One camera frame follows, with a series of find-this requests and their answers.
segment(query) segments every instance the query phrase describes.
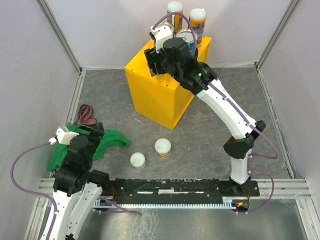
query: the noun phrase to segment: metal corner post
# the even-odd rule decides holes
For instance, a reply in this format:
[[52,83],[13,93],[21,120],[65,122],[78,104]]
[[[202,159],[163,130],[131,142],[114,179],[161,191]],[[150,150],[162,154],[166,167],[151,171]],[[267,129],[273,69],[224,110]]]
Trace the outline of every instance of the metal corner post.
[[69,57],[70,61],[74,68],[80,73],[81,66],[79,65],[76,57],[74,56],[66,37],[64,36],[63,32],[59,28],[53,13],[51,12],[46,0],[35,0],[39,5],[43,15],[45,16],[46,20],[48,21],[49,25],[51,26],[55,36],[57,37],[58,41],[60,42],[62,48],[66,52],[67,56]]
[[280,20],[278,26],[276,27],[275,31],[273,32],[273,35],[271,36],[271,39],[269,40],[267,46],[265,47],[259,61],[256,63],[255,67],[259,71],[265,64],[267,58],[269,57],[271,51],[274,49],[278,39],[280,38],[282,32],[286,28],[291,16],[295,12],[300,0],[292,0],[289,4],[287,10],[285,11],[282,19]]

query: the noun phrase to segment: white cap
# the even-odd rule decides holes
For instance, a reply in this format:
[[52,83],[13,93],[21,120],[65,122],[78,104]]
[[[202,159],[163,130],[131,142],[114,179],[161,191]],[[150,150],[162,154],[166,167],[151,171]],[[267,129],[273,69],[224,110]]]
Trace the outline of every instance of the white cap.
[[190,12],[190,18],[193,20],[202,20],[206,18],[206,15],[207,13],[204,8],[195,8]]
[[50,145],[56,144],[57,141],[58,140],[55,137],[52,137],[52,138],[49,139]]
[[146,158],[141,152],[136,152],[130,157],[130,162],[134,167],[141,167],[145,164]]
[[172,1],[172,2],[169,2],[168,6],[167,6],[167,10],[168,12],[181,12],[183,6],[182,6],[182,3],[181,2],[178,2],[178,1]]
[[155,142],[154,148],[159,154],[167,154],[171,149],[171,143],[168,139],[160,138]]

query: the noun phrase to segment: silver can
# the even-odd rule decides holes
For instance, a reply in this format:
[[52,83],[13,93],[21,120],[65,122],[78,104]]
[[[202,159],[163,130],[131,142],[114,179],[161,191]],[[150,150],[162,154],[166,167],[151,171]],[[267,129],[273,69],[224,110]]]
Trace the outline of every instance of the silver can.
[[[195,39],[198,39],[198,34],[195,32]],[[176,38],[182,38],[189,46],[189,51],[192,57],[196,54],[196,45],[194,38],[192,37],[192,32],[190,29],[181,29],[176,32]]]
[[168,21],[164,21],[162,23],[159,23],[159,25],[157,26],[158,27],[162,27],[162,26],[168,26],[171,31],[172,31],[172,35],[174,36],[175,35],[175,26],[171,23],[171,22],[168,22]]

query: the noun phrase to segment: gray floor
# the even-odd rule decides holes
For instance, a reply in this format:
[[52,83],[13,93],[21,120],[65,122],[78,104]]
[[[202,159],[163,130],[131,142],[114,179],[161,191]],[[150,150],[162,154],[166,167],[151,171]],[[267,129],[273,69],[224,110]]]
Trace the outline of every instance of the gray floor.
[[[252,200],[260,206],[262,200]],[[259,212],[216,209],[138,209],[139,214],[91,212],[78,240],[307,240],[294,199]]]
[[[264,133],[279,148],[275,128],[255,68],[215,69],[225,89],[237,103],[256,120],[264,120]],[[104,158],[93,168],[109,173],[111,178],[228,178],[231,172],[229,156],[223,150],[230,132],[217,115],[197,97],[173,131],[153,122],[135,111],[124,70],[87,70],[79,106],[90,104],[94,117],[105,129],[116,129],[132,141],[125,148],[110,147]],[[156,156],[154,144],[167,138],[172,145],[167,159]],[[135,170],[130,156],[141,152],[146,167]],[[273,155],[273,150],[259,137],[253,152]],[[269,173],[274,178],[288,178],[283,156],[277,160],[254,158],[253,174]]]

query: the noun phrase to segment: can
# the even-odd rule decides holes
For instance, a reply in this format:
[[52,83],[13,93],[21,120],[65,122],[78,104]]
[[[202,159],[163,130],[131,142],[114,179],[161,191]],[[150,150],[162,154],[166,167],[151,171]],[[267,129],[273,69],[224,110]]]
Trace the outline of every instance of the can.
[[[195,32],[194,34],[195,34],[195,39],[197,39],[198,38],[197,33]],[[195,45],[194,38],[192,37],[191,30],[190,29],[181,29],[176,32],[175,37],[182,38],[188,44],[190,54],[192,57],[194,57],[196,54],[196,45]]]
[[168,21],[164,21],[164,22],[162,22],[162,23],[160,23],[158,26],[157,26],[157,28],[158,27],[161,27],[161,26],[168,26],[170,29],[171,29],[171,31],[172,31],[172,35],[174,36],[175,34],[175,26],[171,23],[171,22],[168,22]]
[[130,157],[130,162],[135,169],[141,170],[146,166],[146,158],[141,152],[136,152]]
[[166,159],[170,156],[171,143],[168,139],[160,138],[155,144],[154,148],[156,151],[156,155],[161,159]]
[[207,13],[203,8],[192,9],[189,15],[189,21],[193,30],[198,34],[198,47],[201,46],[204,35]]
[[[169,2],[166,8],[167,14],[173,13],[173,12],[179,12],[179,13],[184,13],[183,10],[183,5],[181,2],[178,1],[172,1]],[[166,19],[169,23],[171,23],[174,26],[174,34],[182,29],[182,16],[180,15],[171,15],[168,16]]]

